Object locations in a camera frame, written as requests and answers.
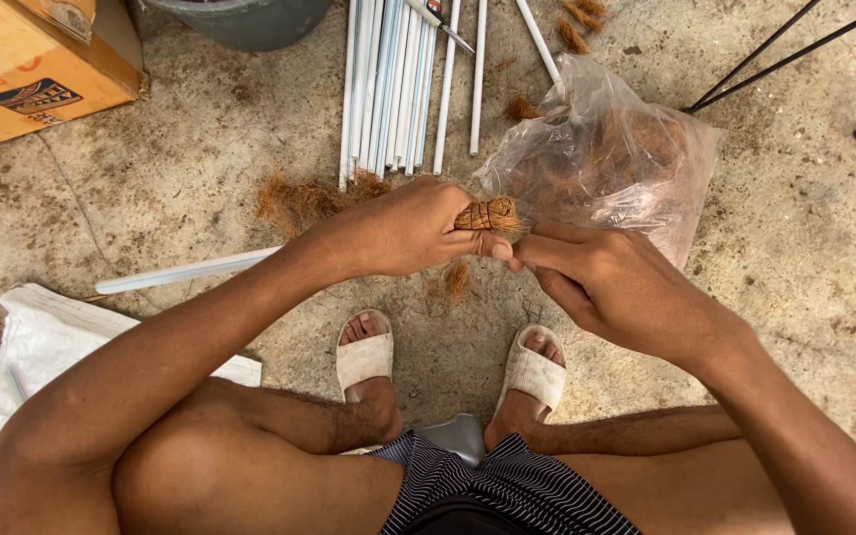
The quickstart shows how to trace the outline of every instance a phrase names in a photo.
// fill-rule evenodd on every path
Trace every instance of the black and white striped shorts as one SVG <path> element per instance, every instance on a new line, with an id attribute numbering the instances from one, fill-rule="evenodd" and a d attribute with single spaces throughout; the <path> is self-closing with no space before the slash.
<path id="1" fill-rule="evenodd" d="M 456 495 L 478 500 L 531 533 L 639 533 L 577 472 L 533 453 L 517 433 L 502 440 L 476 470 L 414 431 L 368 455 L 405 467 L 382 535 L 398 535 L 429 505 Z"/>

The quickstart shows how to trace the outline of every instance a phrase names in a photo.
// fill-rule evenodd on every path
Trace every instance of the person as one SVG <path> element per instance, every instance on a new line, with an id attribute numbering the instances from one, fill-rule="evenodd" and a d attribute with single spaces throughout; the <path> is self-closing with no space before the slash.
<path id="1" fill-rule="evenodd" d="M 79 361 L 0 433 L 0 533 L 856 534 L 856 444 L 743 320 L 642 234 L 541 223 L 512 247 L 453 230 L 471 201 L 418 178 Z M 347 385 L 347 403 L 208 378 L 327 286 L 471 253 L 528 268 L 581 328 L 691 373 L 719 405 L 550 425 L 548 403 L 507 388 L 470 470 L 398 436 L 390 373 Z M 364 343 L 387 343 L 381 320 L 351 318 L 341 353 L 390 353 Z M 548 334 L 535 326 L 512 359 L 562 368 Z M 534 390 L 552 381 L 534 375 Z"/>

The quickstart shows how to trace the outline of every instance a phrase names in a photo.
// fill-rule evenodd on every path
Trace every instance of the white slide sandal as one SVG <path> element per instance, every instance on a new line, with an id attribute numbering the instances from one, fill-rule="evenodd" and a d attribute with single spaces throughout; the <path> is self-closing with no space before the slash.
<path id="1" fill-rule="evenodd" d="M 370 336 L 358 342 L 339 346 L 339 340 L 345 327 L 352 318 L 368 312 L 374 319 L 377 329 L 384 334 Z M 392 337 L 392 324 L 388 316 L 378 310 L 360 310 L 346 320 L 339 329 L 336 338 L 336 375 L 339 376 L 339 389 L 342 401 L 345 401 L 345 390 L 355 383 L 362 383 L 373 377 L 388 377 L 392 379 L 392 361 L 395 342 Z"/>
<path id="2" fill-rule="evenodd" d="M 561 350 L 561 353 L 563 351 L 556 334 L 541 324 L 530 323 L 519 330 L 507 353 L 504 387 L 500 390 L 500 399 L 497 400 L 495 412 L 504 403 L 507 391 L 514 389 L 534 396 L 542 404 L 550 407 L 551 411 L 547 415 L 547 420 L 549 420 L 556 406 L 560 404 L 564 383 L 567 381 L 567 370 L 547 357 L 523 346 L 532 332 L 543 333 L 546 338 L 545 344 L 551 342 Z"/>

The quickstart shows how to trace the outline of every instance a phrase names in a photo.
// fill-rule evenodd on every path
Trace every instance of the foot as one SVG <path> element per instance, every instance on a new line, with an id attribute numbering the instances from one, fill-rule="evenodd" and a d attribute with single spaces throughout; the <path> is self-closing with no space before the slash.
<path id="1" fill-rule="evenodd" d="M 339 346 L 384 334 L 368 312 L 355 316 L 345 326 Z M 345 402 L 358 405 L 363 418 L 374 427 L 376 444 L 388 444 L 401 433 L 401 411 L 395 403 L 395 388 L 388 377 L 372 377 L 345 389 Z"/>
<path id="2" fill-rule="evenodd" d="M 553 343 L 547 342 L 542 332 L 532 332 L 524 341 L 524 347 L 566 367 L 560 349 Z M 491 451 L 511 433 L 517 432 L 523 436 L 531 428 L 542 425 L 547 420 L 548 414 L 550 414 L 550 407 L 534 396 L 510 389 L 504 397 L 504 403 L 493 415 L 491 423 L 484 429 L 484 446 Z"/>

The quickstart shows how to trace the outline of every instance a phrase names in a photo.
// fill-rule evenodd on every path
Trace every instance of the leg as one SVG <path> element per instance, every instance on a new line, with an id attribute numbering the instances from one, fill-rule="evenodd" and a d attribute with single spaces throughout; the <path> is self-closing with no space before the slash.
<path id="1" fill-rule="evenodd" d="M 558 364 L 556 347 L 526 347 Z M 680 407 L 564 426 L 510 390 L 485 429 L 490 449 L 518 432 L 577 471 L 644 533 L 791 533 L 765 470 L 721 407 Z"/>
<path id="2" fill-rule="evenodd" d="M 376 533 L 404 468 L 322 454 L 394 439 L 400 414 L 388 378 L 346 394 L 358 402 L 208 380 L 118 461 L 112 490 L 122 530 Z"/>

